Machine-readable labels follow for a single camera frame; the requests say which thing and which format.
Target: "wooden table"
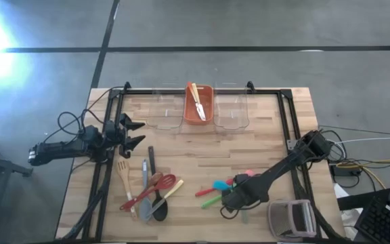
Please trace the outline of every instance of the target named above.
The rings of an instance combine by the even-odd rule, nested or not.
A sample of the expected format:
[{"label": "wooden table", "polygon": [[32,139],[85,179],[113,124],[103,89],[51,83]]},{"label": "wooden table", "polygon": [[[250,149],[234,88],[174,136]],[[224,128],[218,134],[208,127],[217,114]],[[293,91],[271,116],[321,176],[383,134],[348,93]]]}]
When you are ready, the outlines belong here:
[{"label": "wooden table", "polygon": [[[317,129],[309,89],[291,89],[302,135]],[[105,91],[106,89],[91,90],[89,105]],[[106,98],[107,96],[104,96],[92,108],[99,118],[104,117]],[[145,121],[148,118],[151,99],[151,95],[125,95],[123,111],[133,121]],[[286,105],[289,130],[293,135],[287,108]],[[217,134],[212,125],[197,127],[185,124],[177,135],[157,133],[147,125],[130,131],[130,136],[146,135],[146,139],[132,152],[130,159],[117,156],[114,164],[116,160],[129,163],[129,180],[133,195],[142,190],[142,161],[148,159],[149,146],[154,147],[156,170],[175,174],[185,183],[168,198],[167,219],[157,222],[152,218],[145,224],[139,220],[133,221],[130,212],[119,210],[127,198],[123,183],[113,169],[102,241],[275,241],[267,224],[267,203],[249,210],[249,223],[243,224],[240,215],[233,220],[222,218],[219,214],[220,202],[208,209],[200,208],[201,203],[217,193],[203,197],[194,196],[200,189],[210,188],[213,180],[231,178],[246,169],[261,173],[286,156],[277,98],[272,95],[248,95],[248,115],[250,124],[239,134]],[[87,114],[85,124],[102,127],[90,114]],[[84,161],[85,158],[75,159],[74,166]],[[84,212],[93,169],[94,163],[87,163],[72,173],[58,224],[57,238],[64,236]],[[332,227],[340,235],[344,235],[326,162],[314,163],[309,174],[316,205]],[[269,196],[271,200],[294,199],[289,173],[274,182]],[[154,194],[150,195],[150,199],[154,200]],[[91,235],[94,234],[96,218],[97,210],[93,215]]]}]

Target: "concrete floor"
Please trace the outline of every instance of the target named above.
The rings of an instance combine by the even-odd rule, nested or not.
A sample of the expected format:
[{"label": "concrete floor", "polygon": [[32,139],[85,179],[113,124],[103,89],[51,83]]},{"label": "concrete floor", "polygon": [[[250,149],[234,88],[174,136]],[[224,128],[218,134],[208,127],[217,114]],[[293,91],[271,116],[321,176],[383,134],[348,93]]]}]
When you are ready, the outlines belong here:
[{"label": "concrete floor", "polygon": [[[112,0],[0,0],[0,47],[100,47]],[[390,45],[390,1],[121,1],[109,46]],[[98,53],[0,54],[0,151],[27,166],[56,118],[86,104]],[[107,54],[98,87],[163,81],[310,87],[320,125],[390,133],[390,51]],[[334,129],[344,140],[390,137]],[[69,136],[58,134],[54,140]],[[390,159],[390,141],[346,144],[351,158]],[[53,239],[71,160],[14,175],[0,243]],[[390,168],[375,171],[390,186]],[[353,179],[340,179],[352,184]],[[351,194],[371,191],[368,178]]]}]

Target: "green handle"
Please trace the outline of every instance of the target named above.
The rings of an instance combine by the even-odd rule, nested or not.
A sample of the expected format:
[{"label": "green handle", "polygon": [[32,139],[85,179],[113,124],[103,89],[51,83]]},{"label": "green handle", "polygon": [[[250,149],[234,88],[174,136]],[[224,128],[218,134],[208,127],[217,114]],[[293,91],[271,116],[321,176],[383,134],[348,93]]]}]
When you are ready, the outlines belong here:
[{"label": "green handle", "polygon": [[217,201],[221,200],[221,198],[222,198],[222,195],[216,196],[216,197],[208,200],[207,202],[201,204],[201,208],[205,209],[205,208],[209,207],[210,205],[216,203]]}]

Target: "orange tray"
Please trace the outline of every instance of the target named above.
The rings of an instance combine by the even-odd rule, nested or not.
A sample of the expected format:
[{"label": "orange tray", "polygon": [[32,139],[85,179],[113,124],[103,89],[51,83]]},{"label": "orange tray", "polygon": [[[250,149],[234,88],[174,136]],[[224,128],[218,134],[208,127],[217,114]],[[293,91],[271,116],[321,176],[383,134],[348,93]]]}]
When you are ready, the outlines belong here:
[{"label": "orange tray", "polygon": [[196,88],[202,108],[204,109],[204,114],[206,115],[206,120],[202,121],[198,115],[195,100],[190,93],[189,87],[186,87],[183,117],[186,123],[190,125],[207,125],[213,119],[213,88],[210,85],[197,85]]}]

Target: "clear plastic bin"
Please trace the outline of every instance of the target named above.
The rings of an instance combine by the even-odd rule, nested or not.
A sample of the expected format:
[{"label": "clear plastic bin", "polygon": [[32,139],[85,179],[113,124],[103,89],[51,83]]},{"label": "clear plastic bin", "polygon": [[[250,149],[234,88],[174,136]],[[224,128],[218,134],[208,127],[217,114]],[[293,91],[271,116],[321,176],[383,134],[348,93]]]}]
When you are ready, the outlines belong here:
[{"label": "clear plastic bin", "polygon": [[247,88],[241,83],[215,83],[213,122],[217,132],[243,131],[249,125]]},{"label": "clear plastic bin", "polygon": [[[165,90],[175,89],[177,94]],[[147,125],[159,131],[178,133],[183,122],[184,87],[177,83],[162,83],[153,90]]]}]

